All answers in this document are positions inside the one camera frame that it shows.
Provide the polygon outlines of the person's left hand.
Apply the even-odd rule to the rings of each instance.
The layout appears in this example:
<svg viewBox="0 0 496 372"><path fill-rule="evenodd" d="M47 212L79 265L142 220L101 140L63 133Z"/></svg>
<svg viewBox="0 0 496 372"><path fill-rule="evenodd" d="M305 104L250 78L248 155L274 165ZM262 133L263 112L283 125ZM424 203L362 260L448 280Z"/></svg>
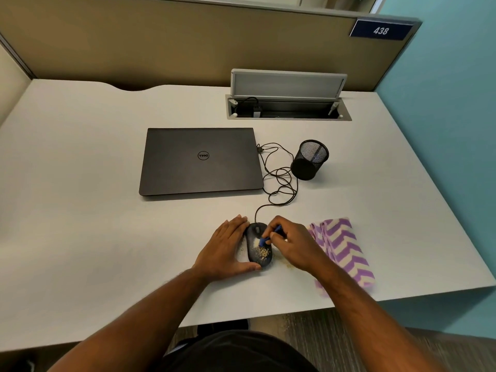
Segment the person's left hand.
<svg viewBox="0 0 496 372"><path fill-rule="evenodd" d="M214 231L191 268L205 285L234 277L232 264L240 262L236 258L238 244L249 224L247 217L238 215Z"/></svg>

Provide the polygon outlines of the person's right hand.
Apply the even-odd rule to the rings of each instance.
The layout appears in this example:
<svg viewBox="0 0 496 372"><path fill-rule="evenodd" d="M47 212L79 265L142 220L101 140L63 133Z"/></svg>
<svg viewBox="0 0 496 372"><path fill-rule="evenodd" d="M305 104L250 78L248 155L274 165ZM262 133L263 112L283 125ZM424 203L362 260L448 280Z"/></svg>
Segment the person's right hand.
<svg viewBox="0 0 496 372"><path fill-rule="evenodd" d="M269 236L270 232L278 225L282 225L287 240L278 243L270 243L269 240L268 243L275 245L294 267L318 278L324 270L331 266L330 258L312 238L307 228L301 224L276 216L269 223L262 237Z"/></svg>

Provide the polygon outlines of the small blue cleaning brush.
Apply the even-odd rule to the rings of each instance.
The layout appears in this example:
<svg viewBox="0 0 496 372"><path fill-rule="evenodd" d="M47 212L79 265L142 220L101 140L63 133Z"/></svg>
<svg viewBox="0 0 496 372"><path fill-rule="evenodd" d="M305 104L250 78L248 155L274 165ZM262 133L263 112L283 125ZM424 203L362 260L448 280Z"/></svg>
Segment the small blue cleaning brush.
<svg viewBox="0 0 496 372"><path fill-rule="evenodd" d="M286 239L286 234L284 233L283 229L282 229L282 225L278 225L276 226L276 228L273 230L274 233L280 235L283 239ZM270 240L270 236L267 236L267 237L263 237L259 240L259 244L258 246L259 247L263 247L263 246L266 246L268 241Z"/></svg>

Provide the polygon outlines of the black computer mouse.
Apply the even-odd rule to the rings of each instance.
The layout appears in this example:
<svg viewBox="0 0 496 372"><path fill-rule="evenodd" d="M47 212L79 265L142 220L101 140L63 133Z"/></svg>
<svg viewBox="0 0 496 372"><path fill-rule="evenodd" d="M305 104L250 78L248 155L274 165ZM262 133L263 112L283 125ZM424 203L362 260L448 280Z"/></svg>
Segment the black computer mouse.
<svg viewBox="0 0 496 372"><path fill-rule="evenodd" d="M246 249L247 249L247 257L250 262L251 261L251 250L253 247L258 246L259 240L262 238L263 233L265 232L267 225L264 223L251 223L245 230L245 240L246 240Z"/></svg>

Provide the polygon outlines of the person's right forearm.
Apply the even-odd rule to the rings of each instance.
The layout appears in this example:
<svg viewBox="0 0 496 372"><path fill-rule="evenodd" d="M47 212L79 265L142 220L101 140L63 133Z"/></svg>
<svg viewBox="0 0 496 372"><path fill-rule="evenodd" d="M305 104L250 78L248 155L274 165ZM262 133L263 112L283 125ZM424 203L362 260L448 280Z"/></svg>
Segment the person's right forearm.
<svg viewBox="0 0 496 372"><path fill-rule="evenodd" d="M368 372L448 372L329 258L308 271L330 296Z"/></svg>

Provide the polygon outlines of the person's left forearm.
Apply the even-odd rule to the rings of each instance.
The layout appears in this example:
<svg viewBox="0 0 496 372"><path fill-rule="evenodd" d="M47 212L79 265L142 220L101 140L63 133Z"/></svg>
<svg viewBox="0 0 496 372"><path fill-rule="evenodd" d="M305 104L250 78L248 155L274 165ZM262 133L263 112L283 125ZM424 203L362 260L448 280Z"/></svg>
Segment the person's left forearm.
<svg viewBox="0 0 496 372"><path fill-rule="evenodd" d="M212 281L203 266L185 270L80 342L48 372L144 372L165 354Z"/></svg>

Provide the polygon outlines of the purple chevron cloth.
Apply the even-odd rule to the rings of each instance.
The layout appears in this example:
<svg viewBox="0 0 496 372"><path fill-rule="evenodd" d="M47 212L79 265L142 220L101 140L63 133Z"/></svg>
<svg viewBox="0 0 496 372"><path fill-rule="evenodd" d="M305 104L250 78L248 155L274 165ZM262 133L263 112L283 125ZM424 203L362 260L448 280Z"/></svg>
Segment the purple chevron cloth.
<svg viewBox="0 0 496 372"><path fill-rule="evenodd" d="M311 223L307 230L326 256L360 287L369 289L375 285L375 275L359 246L349 218Z"/></svg>

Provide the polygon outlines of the black mesh pen holder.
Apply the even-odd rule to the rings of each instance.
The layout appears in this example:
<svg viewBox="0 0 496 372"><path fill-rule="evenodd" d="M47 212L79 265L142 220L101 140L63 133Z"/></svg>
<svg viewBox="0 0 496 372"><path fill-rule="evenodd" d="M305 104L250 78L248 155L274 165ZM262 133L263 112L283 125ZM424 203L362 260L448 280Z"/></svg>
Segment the black mesh pen holder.
<svg viewBox="0 0 496 372"><path fill-rule="evenodd" d="M329 150L323 143L313 139L303 141L291 164L291 172L299 180L310 181L328 158Z"/></svg>

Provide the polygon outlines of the person's black shirt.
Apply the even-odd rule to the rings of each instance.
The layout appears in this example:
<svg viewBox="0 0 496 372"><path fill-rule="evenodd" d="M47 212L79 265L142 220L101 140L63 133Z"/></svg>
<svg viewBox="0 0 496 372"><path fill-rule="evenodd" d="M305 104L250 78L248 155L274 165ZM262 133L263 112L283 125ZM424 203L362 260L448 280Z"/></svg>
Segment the person's black shirt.
<svg viewBox="0 0 496 372"><path fill-rule="evenodd" d="M319 372L302 354L274 336L229 330L188 339L151 372Z"/></svg>

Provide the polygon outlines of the dark grey closed laptop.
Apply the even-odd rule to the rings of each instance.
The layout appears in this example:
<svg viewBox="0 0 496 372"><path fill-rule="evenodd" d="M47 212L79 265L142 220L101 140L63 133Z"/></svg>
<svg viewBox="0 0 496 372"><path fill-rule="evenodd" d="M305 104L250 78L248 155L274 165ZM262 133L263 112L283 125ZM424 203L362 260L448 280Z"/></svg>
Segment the dark grey closed laptop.
<svg viewBox="0 0 496 372"><path fill-rule="evenodd" d="M253 128L149 128L144 197L263 189Z"/></svg>

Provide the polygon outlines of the beige desk partition panel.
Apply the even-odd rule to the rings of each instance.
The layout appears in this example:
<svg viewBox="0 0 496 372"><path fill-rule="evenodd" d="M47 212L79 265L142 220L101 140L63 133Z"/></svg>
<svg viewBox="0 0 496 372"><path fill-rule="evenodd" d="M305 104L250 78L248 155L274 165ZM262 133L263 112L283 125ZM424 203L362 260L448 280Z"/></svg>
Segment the beige desk partition panel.
<svg viewBox="0 0 496 372"><path fill-rule="evenodd" d="M414 23L402 41L350 37L357 19ZM373 91L418 18L230 0L0 0L0 43L31 79L121 89L228 86L233 69L347 74Z"/></svg>

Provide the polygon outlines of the blue number sign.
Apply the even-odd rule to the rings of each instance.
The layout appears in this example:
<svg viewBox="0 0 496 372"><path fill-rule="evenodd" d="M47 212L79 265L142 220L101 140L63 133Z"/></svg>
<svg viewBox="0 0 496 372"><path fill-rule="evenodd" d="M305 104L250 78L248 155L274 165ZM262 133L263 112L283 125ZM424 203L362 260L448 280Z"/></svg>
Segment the blue number sign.
<svg viewBox="0 0 496 372"><path fill-rule="evenodd" d="M386 20L357 19L349 36L378 40L402 41L410 33L414 23Z"/></svg>

